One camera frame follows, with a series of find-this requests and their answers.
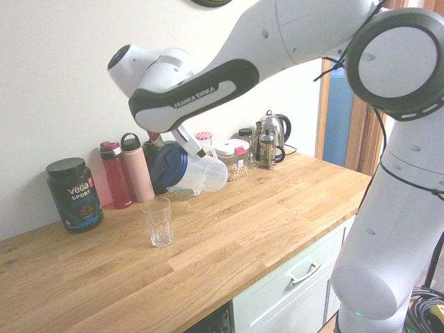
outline product label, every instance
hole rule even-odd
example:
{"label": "product label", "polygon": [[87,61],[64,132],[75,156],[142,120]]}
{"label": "product label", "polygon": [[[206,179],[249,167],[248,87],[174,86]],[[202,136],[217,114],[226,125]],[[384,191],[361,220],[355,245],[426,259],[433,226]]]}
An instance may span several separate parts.
{"label": "product label", "polygon": [[102,207],[92,177],[74,185],[52,187],[51,192],[60,217],[69,229],[77,229],[97,222]]}

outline kettle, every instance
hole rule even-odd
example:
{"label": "kettle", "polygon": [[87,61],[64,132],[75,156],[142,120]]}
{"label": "kettle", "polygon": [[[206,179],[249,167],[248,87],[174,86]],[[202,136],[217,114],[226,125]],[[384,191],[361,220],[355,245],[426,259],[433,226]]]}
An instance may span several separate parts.
{"label": "kettle", "polygon": [[[288,140],[291,134],[291,122],[288,117],[283,114],[273,114],[268,110],[262,118],[256,122],[256,135],[273,135],[275,138],[275,146],[284,148],[284,143]],[[260,154],[259,142],[257,144],[256,160],[259,160]],[[276,150],[276,158],[280,158],[281,151]]]}

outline plastic jug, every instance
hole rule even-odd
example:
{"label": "plastic jug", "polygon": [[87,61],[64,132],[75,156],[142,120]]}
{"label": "plastic jug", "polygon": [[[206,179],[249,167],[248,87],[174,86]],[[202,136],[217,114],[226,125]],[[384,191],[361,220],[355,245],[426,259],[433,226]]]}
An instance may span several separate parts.
{"label": "plastic jug", "polygon": [[151,180],[165,187],[186,187],[208,192],[222,189],[227,179],[228,169],[222,161],[208,155],[188,155],[177,142],[162,147],[151,172]]}

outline drawer handle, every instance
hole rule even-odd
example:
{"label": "drawer handle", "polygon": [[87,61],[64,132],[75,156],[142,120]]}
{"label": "drawer handle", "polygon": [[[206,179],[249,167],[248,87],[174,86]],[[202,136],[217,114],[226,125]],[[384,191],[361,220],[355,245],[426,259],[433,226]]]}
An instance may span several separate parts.
{"label": "drawer handle", "polygon": [[291,284],[294,286],[306,279],[308,279],[310,276],[312,276],[313,274],[315,274],[315,272],[321,267],[321,264],[316,264],[314,262],[311,263],[310,268],[313,268],[312,270],[310,270],[310,272],[308,272],[307,274],[305,274],[304,276],[300,277],[300,278],[296,278],[294,277],[291,273],[289,273],[289,277],[291,278]]}

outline black cable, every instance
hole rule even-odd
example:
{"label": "black cable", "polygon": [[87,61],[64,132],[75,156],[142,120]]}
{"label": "black cable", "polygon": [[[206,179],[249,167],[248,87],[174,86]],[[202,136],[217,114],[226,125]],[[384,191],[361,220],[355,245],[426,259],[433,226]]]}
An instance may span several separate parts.
{"label": "black cable", "polygon": [[[385,126],[384,126],[384,122],[382,121],[381,114],[379,113],[379,111],[377,110],[377,108],[373,108],[373,111],[375,111],[375,113],[376,113],[377,120],[379,121],[379,125],[381,126],[381,130],[382,130],[382,138],[383,138],[383,142],[384,142],[384,144],[383,144],[383,146],[382,146],[382,154],[381,154],[381,156],[380,156],[380,158],[379,158],[379,159],[382,159],[382,156],[383,156],[383,154],[384,154],[384,151],[386,151],[386,147],[387,147],[387,132],[386,132],[386,129],[385,129]],[[364,196],[362,197],[362,200],[361,200],[361,202],[360,202],[360,204],[359,204],[358,212],[359,212],[359,210],[361,209],[362,203],[364,202],[364,199],[365,199],[366,196],[367,196],[367,193],[368,193],[368,190],[370,189],[370,186],[372,185],[373,178],[375,178],[376,171],[377,171],[377,168],[376,168],[376,170],[375,170],[375,172],[374,172],[372,178],[370,179],[370,182],[368,182],[368,185],[367,185],[366,191],[364,192]]]}
{"label": "black cable", "polygon": [[[368,22],[370,22],[371,21],[371,19],[377,14],[377,13],[379,13],[379,11],[381,10],[381,8],[382,7],[384,7],[384,5],[385,5],[385,3],[387,2],[387,0],[381,0],[378,4],[377,4],[377,6],[376,6],[376,8],[375,8],[375,10],[374,11],[372,11],[372,13],[370,14],[370,16],[369,17],[367,17],[367,19],[365,20],[365,22],[359,27],[359,29],[356,31],[356,33],[355,33],[355,35],[368,23]],[[345,48],[345,50],[342,52],[342,54],[341,54],[341,57],[339,58],[339,60],[335,60],[335,59],[332,59],[332,58],[330,58],[330,57],[325,57],[325,58],[327,58],[328,60],[331,60],[331,61],[333,61],[334,63],[335,63],[335,65],[331,68],[331,69],[328,69],[328,70],[326,70],[326,71],[324,71],[323,73],[321,73],[320,74],[320,76],[318,76],[317,78],[315,78],[313,81],[314,82],[316,82],[317,80],[319,80],[320,78],[322,78],[325,74],[328,74],[328,73],[330,73],[331,71],[336,71],[337,69],[339,69],[339,68],[341,68],[341,67],[344,67],[344,62],[345,62],[345,60],[344,60],[344,58],[345,58],[345,55],[346,55],[346,53],[347,53],[347,50],[348,50],[348,46]]]}
{"label": "black cable", "polygon": [[292,151],[291,153],[285,153],[285,156],[294,154],[296,151],[298,151],[298,149],[296,147],[290,146],[289,144],[284,144],[284,146],[290,147],[292,149],[294,149],[294,151]]}
{"label": "black cable", "polygon": [[441,333],[444,326],[435,320],[430,309],[434,305],[444,305],[444,293],[430,288],[414,289],[411,297],[414,298],[404,322],[404,330],[414,333]]}
{"label": "black cable", "polygon": [[427,270],[427,276],[425,278],[423,287],[430,288],[432,285],[433,276],[435,275],[436,266],[438,265],[439,257],[441,256],[441,250],[444,245],[444,232],[441,235],[438,243],[435,246],[433,251],[432,259],[430,260],[429,269]]}
{"label": "black cable", "polygon": [[377,120],[379,121],[379,125],[381,126],[382,138],[384,139],[384,144],[382,146],[382,154],[381,154],[381,158],[382,158],[382,155],[384,154],[384,151],[386,151],[386,147],[387,147],[387,133],[386,133],[386,128],[384,126],[384,122],[382,121],[381,114],[379,113],[377,108],[373,108],[373,111],[375,111]]}

